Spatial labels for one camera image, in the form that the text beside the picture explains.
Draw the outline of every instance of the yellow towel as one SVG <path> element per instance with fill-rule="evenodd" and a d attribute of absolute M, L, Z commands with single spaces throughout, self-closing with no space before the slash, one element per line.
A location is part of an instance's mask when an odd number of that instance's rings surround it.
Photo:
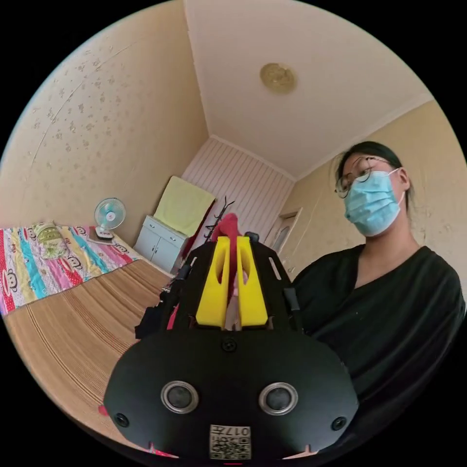
<path fill-rule="evenodd" d="M 154 218 L 192 237 L 216 197 L 178 177 L 171 177 Z"/>

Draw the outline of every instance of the black hair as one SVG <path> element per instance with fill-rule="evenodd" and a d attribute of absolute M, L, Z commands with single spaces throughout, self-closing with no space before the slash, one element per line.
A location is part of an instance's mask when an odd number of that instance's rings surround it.
<path fill-rule="evenodd" d="M 342 177 L 344 172 L 344 165 L 348 158 L 354 154 L 381 157 L 394 169 L 399 169 L 402 167 L 402 162 L 399 160 L 399 157 L 397 157 L 395 153 L 387 146 L 381 143 L 375 143 L 374 141 L 363 141 L 353 145 L 350 149 L 342 154 L 335 174 L 336 182 Z M 411 182 L 410 188 L 405 193 L 405 207 L 407 208 L 407 212 L 409 211 L 409 200 L 412 198 L 412 196 L 413 188 Z"/>

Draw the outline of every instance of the cabinet door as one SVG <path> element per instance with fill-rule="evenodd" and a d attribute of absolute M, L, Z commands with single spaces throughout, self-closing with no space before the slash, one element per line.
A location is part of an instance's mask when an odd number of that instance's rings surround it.
<path fill-rule="evenodd" d="M 138 237 L 138 241 L 134 246 L 134 250 L 146 259 L 151 260 L 159 240 L 160 237 L 156 233 L 146 227 L 143 227 Z"/>
<path fill-rule="evenodd" d="M 179 255 L 180 249 L 161 238 L 151 259 L 151 262 L 159 266 L 163 271 L 170 273 L 175 260 Z"/>

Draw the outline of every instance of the fan base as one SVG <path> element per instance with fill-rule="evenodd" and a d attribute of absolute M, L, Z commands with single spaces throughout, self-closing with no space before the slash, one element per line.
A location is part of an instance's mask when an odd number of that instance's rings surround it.
<path fill-rule="evenodd" d="M 113 238 L 113 233 L 104 230 L 102 227 L 96 227 L 96 235 L 103 240 L 111 240 Z"/>

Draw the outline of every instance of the ceiling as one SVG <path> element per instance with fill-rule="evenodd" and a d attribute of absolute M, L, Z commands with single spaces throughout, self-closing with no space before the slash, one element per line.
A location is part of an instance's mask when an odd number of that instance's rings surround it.
<path fill-rule="evenodd" d="M 352 23 L 295 0 L 185 0 L 211 135 L 297 180 L 432 99 L 390 49 Z M 296 89 L 261 82 L 290 66 Z"/>

